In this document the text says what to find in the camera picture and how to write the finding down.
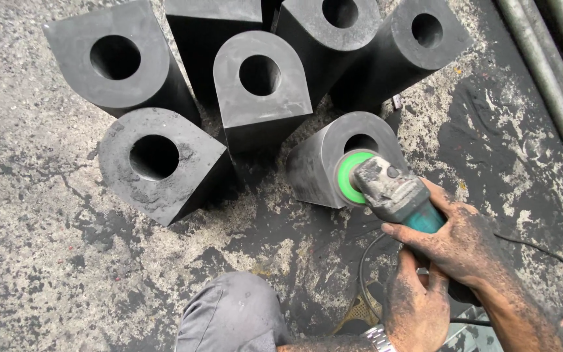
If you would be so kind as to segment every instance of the wristwatch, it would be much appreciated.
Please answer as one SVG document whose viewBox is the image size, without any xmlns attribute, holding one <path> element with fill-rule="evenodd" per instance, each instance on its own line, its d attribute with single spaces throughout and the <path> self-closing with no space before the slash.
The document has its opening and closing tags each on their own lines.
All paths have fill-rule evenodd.
<svg viewBox="0 0 563 352">
<path fill-rule="evenodd" d="M 360 336 L 367 338 L 377 349 L 377 352 L 397 352 L 390 340 L 388 340 L 381 324 L 373 326 Z"/>
</svg>

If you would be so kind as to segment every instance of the left hand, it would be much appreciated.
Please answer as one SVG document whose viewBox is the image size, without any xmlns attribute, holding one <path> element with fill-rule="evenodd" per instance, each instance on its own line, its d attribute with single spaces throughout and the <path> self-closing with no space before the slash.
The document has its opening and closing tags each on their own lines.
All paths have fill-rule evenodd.
<svg viewBox="0 0 563 352">
<path fill-rule="evenodd" d="M 449 277 L 433 263 L 428 277 L 419 276 L 419 267 L 403 246 L 397 272 L 388 280 L 383 321 L 397 352 L 436 352 L 449 331 Z"/>
</svg>

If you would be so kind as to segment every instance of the circular hole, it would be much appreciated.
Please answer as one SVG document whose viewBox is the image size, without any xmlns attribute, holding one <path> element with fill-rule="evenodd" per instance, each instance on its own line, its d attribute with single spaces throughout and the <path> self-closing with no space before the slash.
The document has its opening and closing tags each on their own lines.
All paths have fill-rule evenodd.
<svg viewBox="0 0 563 352">
<path fill-rule="evenodd" d="M 275 61 L 263 55 L 250 56 L 244 60 L 238 75 L 243 87 L 259 96 L 273 94 L 281 80 L 280 68 Z"/>
<path fill-rule="evenodd" d="M 349 28 L 358 20 L 359 11 L 354 0 L 324 0 L 323 14 L 332 26 Z"/>
<path fill-rule="evenodd" d="M 435 48 L 442 41 L 442 25 L 430 14 L 421 13 L 411 22 L 411 33 L 418 44 Z"/>
<path fill-rule="evenodd" d="M 180 163 L 175 143 L 164 136 L 148 135 L 129 151 L 129 164 L 140 177 L 158 181 L 169 177 Z"/>
<path fill-rule="evenodd" d="M 355 135 L 347 140 L 345 153 L 355 149 L 368 149 L 378 152 L 377 142 L 368 135 Z"/>
<path fill-rule="evenodd" d="M 140 66 L 140 51 L 126 37 L 105 36 L 90 49 L 90 62 L 101 76 L 109 80 L 124 80 Z"/>
</svg>

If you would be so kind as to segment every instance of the concrete floor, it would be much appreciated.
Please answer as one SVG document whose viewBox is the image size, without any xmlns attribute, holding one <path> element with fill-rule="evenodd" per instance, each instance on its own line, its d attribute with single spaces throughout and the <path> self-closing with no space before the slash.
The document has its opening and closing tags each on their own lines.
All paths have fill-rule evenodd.
<svg viewBox="0 0 563 352">
<path fill-rule="evenodd" d="M 114 3 L 0 0 L 0 351 L 168 351 L 193 292 L 233 270 L 273 284 L 295 335 L 331 330 L 354 291 L 356 253 L 372 238 L 358 235 L 370 214 L 297 203 L 283 162 L 340 111 L 325 100 L 274 160 L 244 170 L 254 182 L 163 228 L 103 183 L 98 141 L 114 118 L 69 88 L 40 28 Z M 414 171 L 502 233 L 563 255 L 557 132 L 493 5 L 449 4 L 474 46 L 382 116 Z M 380 5 L 386 14 L 394 3 Z M 203 118 L 206 132 L 222 134 L 218 116 Z M 504 247 L 553 319 L 563 317 L 563 265 Z M 397 248 L 374 255 L 373 277 L 392 271 Z"/>
</svg>

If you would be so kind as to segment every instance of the dirty hand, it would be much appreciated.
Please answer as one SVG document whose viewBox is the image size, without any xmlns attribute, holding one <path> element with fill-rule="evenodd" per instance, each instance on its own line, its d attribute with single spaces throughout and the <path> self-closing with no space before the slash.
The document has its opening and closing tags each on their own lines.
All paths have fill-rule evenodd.
<svg viewBox="0 0 563 352">
<path fill-rule="evenodd" d="M 449 278 L 434 264 L 428 276 L 419 276 L 419 267 L 411 250 L 403 246 L 397 272 L 386 285 L 383 321 L 398 352 L 435 352 L 449 331 Z"/>
<path fill-rule="evenodd" d="M 476 290 L 507 276 L 505 259 L 489 222 L 473 206 L 456 202 L 443 188 L 421 178 L 431 192 L 430 201 L 448 218 L 435 234 L 400 224 L 383 224 L 395 240 L 423 252 L 444 273 Z"/>
</svg>

